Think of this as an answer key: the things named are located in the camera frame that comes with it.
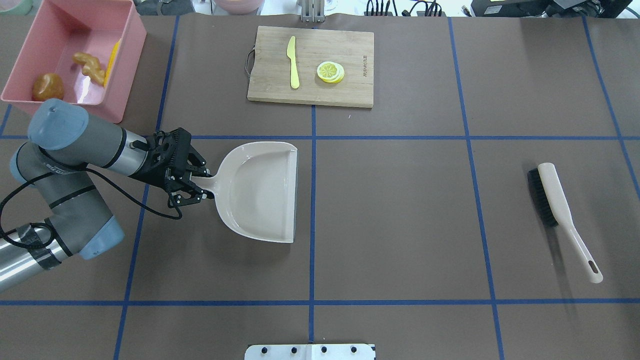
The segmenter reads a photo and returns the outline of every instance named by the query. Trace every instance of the white dustpan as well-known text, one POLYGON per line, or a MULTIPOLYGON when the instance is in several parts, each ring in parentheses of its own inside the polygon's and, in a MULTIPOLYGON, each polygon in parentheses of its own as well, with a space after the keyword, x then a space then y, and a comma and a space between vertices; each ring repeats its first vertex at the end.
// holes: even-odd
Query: white dustpan
POLYGON ((286 142, 252 142, 225 156, 214 177, 192 177, 215 195, 222 221, 248 238, 292 243, 298 149, 286 142))

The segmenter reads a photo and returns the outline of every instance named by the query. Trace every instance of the knife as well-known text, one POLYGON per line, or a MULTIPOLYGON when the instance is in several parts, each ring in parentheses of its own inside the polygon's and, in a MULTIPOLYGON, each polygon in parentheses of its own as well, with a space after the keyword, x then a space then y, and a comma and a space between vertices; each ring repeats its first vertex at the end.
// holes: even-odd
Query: knife
POLYGON ((300 87, 300 80, 298 79, 298 67, 296 66, 296 37, 289 39, 287 57, 291 59, 291 87, 297 89, 300 87))

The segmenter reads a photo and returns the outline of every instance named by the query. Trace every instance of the light blue joint cap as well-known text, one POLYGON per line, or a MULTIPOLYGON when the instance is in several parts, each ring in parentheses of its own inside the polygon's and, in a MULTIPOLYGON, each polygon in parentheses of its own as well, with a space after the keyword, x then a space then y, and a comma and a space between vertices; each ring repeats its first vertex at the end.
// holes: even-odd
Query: light blue joint cap
POLYGON ((45 150, 60 150, 76 141, 89 123, 89 113, 77 105, 49 99, 33 114, 29 140, 45 150))
POLYGON ((111 217, 89 242, 80 250, 83 259, 89 260, 118 245, 124 239, 124 231, 116 217, 111 217))
POLYGON ((13 156, 11 157, 11 160, 9 160, 9 171, 11 172, 11 175, 13 175, 13 178, 18 180, 18 182, 20 184, 24 184, 26 183, 26 179, 22 176, 22 174, 20 174, 20 172, 18 171, 18 152, 20 151, 20 149, 17 149, 14 153, 13 156))

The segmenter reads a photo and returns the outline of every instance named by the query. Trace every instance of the pink bin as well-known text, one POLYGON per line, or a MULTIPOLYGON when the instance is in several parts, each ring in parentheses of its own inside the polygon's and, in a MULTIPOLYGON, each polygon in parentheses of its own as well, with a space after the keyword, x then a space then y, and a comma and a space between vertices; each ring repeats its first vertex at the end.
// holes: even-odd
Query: pink bin
POLYGON ((64 101, 78 104, 104 120, 122 121, 147 31, 131 1, 43 0, 0 99, 33 115, 42 102, 32 101, 40 74, 55 72, 65 86, 64 101), (73 62, 89 53, 107 69, 120 40, 107 86, 90 81, 73 62))

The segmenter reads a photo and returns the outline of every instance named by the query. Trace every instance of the cutting board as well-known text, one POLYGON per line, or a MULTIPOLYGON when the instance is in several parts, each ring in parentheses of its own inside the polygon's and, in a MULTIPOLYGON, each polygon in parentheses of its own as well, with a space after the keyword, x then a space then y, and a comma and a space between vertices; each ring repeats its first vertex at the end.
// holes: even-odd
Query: cutting board
POLYGON ((373 107, 373 33, 259 26, 255 38, 255 62, 247 99, 329 106, 373 107), (300 87, 291 88, 289 39, 296 37, 296 64, 300 87), (316 75, 323 61, 344 67, 337 84, 316 75))

